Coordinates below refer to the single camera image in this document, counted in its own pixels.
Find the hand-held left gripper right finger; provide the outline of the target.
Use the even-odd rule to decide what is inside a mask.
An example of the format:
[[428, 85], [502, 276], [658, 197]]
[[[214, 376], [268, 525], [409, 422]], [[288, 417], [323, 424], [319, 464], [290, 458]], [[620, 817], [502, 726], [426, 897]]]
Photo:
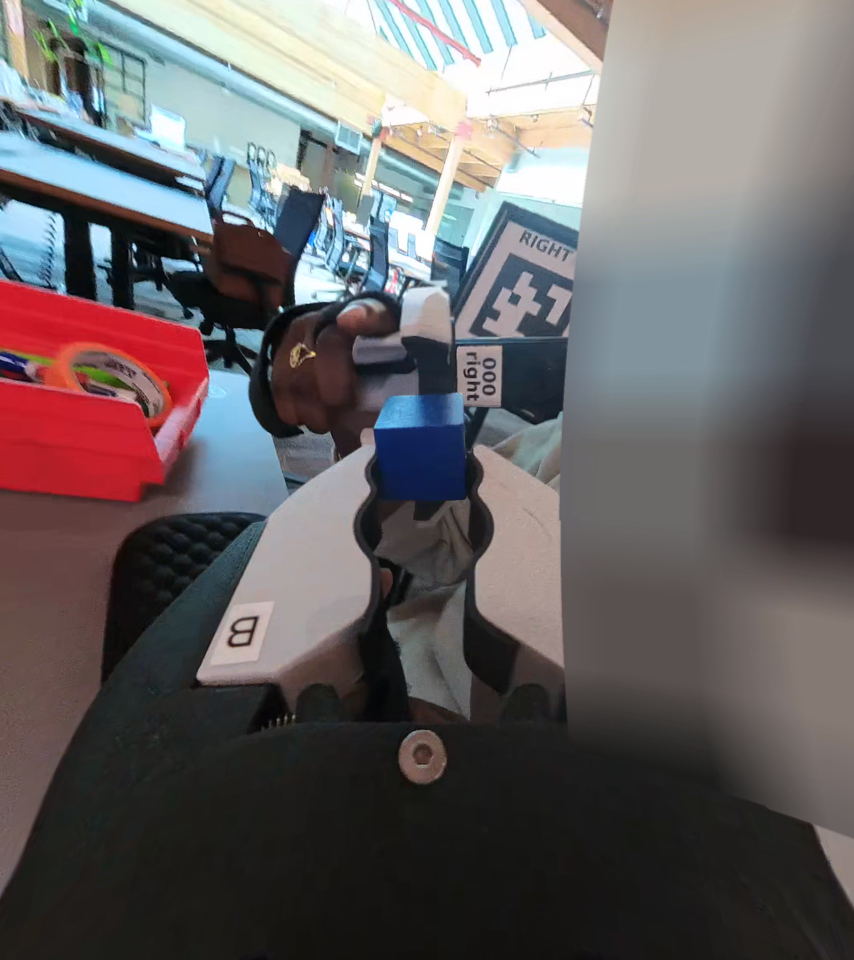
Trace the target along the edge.
[[560, 497], [490, 448], [468, 457], [469, 539], [462, 648], [474, 679], [499, 696], [565, 687]]

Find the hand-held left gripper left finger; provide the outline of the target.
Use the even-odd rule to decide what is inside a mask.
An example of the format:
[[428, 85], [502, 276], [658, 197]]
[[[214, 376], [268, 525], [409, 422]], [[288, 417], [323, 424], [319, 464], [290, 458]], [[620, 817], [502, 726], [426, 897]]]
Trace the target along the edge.
[[265, 523], [197, 671], [205, 688], [277, 687], [293, 707], [323, 685], [361, 690], [361, 637], [380, 604], [362, 526], [375, 506], [375, 447], [362, 446], [291, 495]]

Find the blue cube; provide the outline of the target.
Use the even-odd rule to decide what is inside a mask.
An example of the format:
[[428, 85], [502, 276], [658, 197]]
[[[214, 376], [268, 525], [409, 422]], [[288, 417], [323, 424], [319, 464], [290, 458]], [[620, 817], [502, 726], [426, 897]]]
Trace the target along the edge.
[[459, 392], [389, 397], [373, 436], [381, 500], [443, 503], [466, 498], [465, 405]]

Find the person's right hand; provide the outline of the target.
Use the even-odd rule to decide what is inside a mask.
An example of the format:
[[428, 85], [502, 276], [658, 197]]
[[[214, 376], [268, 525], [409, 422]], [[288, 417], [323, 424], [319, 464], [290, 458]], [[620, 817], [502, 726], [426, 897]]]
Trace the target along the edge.
[[395, 294], [366, 292], [295, 306], [270, 322], [250, 377], [255, 417], [275, 437], [307, 429], [329, 433], [356, 408], [358, 338], [383, 338], [400, 327]]

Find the black office chair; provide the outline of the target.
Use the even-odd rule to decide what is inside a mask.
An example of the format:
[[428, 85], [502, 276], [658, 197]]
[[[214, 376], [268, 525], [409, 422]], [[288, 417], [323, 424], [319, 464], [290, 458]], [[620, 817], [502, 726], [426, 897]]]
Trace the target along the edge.
[[437, 235], [433, 240], [430, 282], [442, 287], [453, 306], [468, 271], [469, 247], [459, 246]]
[[301, 259], [324, 210], [324, 192], [290, 186], [272, 229], [272, 236], [293, 262]]

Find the red plastic bin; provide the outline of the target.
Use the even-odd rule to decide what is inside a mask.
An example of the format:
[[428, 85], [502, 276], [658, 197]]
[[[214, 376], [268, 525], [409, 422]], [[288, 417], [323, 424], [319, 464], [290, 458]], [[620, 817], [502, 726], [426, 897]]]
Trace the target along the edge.
[[172, 407], [158, 429], [133, 404], [0, 376], [0, 489], [135, 502], [161, 486], [206, 400], [201, 334], [172, 321], [0, 279], [0, 351], [49, 366], [101, 344], [149, 367]]

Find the brown office chair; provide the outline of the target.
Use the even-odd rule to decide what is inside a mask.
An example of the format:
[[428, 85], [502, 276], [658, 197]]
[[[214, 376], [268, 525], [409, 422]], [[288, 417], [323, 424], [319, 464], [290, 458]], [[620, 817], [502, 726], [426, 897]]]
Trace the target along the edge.
[[258, 351], [241, 346], [237, 331], [264, 332], [294, 305], [297, 264], [274, 234], [251, 222], [217, 219], [200, 270], [169, 272], [166, 281], [183, 308], [200, 312], [207, 360], [249, 375]]

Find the orange tape roll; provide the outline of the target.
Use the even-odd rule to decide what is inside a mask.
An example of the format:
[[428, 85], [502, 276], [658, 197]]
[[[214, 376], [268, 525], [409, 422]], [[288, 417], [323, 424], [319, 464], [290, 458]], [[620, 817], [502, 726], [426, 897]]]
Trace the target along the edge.
[[146, 425], [166, 422], [173, 402], [167, 384], [132, 355], [95, 342], [73, 342], [46, 366], [41, 385], [135, 405]]

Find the long wooden-edged table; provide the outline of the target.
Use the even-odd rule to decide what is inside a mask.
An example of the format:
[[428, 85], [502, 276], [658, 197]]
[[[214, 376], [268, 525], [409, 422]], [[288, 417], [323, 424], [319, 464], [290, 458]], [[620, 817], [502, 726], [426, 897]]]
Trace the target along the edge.
[[202, 197], [8, 131], [0, 131], [0, 198], [61, 217], [65, 288], [76, 298], [97, 300], [90, 227], [108, 229], [112, 303], [123, 309], [133, 309], [135, 240], [174, 237], [196, 252], [214, 240]]

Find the green potted plant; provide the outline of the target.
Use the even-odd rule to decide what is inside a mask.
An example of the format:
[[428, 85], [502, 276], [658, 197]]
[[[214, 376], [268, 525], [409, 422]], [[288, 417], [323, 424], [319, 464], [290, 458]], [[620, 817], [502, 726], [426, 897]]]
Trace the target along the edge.
[[94, 126], [109, 126], [105, 45], [88, 30], [88, 2], [47, 2], [53, 15], [38, 19], [33, 38], [45, 62], [52, 94]]

